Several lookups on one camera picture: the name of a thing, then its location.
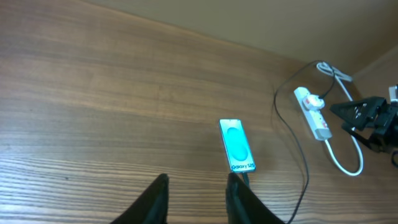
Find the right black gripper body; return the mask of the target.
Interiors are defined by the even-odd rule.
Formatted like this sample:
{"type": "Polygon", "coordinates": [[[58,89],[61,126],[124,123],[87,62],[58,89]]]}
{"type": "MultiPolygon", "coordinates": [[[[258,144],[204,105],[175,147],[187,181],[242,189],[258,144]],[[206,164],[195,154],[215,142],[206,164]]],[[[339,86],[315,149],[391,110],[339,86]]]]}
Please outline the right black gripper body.
{"type": "Polygon", "coordinates": [[[392,152],[397,147],[397,107],[382,105],[373,122],[374,131],[369,138],[370,148],[375,152],[392,152]]]}

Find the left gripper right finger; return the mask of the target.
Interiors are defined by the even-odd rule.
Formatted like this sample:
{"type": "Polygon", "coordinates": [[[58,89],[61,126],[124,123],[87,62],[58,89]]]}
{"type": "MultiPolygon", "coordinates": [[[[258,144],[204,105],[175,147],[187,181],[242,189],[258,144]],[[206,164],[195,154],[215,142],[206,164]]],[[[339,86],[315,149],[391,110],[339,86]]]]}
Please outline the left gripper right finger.
{"type": "Polygon", "coordinates": [[[236,173],[228,175],[225,200],[228,224],[284,224],[236,173]]]}

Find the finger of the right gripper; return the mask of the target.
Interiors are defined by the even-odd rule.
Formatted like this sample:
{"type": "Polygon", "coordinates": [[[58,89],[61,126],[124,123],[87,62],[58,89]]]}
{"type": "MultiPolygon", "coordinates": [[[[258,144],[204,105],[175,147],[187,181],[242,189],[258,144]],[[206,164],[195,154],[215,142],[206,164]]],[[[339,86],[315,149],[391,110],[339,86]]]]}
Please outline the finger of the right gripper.
{"type": "Polygon", "coordinates": [[[358,101],[349,101],[330,106],[330,111],[341,118],[344,123],[352,126],[360,126],[364,123],[373,122],[382,105],[387,103],[380,96],[372,96],[358,101]]]}
{"type": "Polygon", "coordinates": [[[366,138],[355,131],[355,129],[358,129],[360,131],[369,129],[368,123],[364,123],[360,126],[352,126],[349,123],[343,123],[341,125],[341,127],[343,130],[345,130],[348,134],[350,134],[352,137],[354,137],[356,140],[358,140],[360,143],[362,143],[367,148],[369,148],[369,149],[373,148],[371,145],[371,139],[372,139],[372,135],[373,135],[372,133],[369,133],[369,136],[366,138]]]}

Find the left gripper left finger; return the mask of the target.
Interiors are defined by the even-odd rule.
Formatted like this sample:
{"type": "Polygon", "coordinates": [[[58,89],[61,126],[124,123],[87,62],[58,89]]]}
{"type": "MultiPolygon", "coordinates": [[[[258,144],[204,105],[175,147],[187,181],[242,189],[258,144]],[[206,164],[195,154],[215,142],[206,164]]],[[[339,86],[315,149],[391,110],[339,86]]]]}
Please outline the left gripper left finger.
{"type": "Polygon", "coordinates": [[[167,224],[169,177],[160,174],[111,224],[167,224]]]}

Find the blue Galaxy smartphone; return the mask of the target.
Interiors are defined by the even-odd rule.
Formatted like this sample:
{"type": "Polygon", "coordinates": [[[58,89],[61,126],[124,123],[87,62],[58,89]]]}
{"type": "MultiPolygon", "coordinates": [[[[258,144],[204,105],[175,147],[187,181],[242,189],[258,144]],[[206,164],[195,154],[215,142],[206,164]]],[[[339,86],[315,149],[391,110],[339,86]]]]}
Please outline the blue Galaxy smartphone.
{"type": "Polygon", "coordinates": [[[220,119],[219,127],[231,172],[254,172],[256,165],[242,121],[220,119]]]}

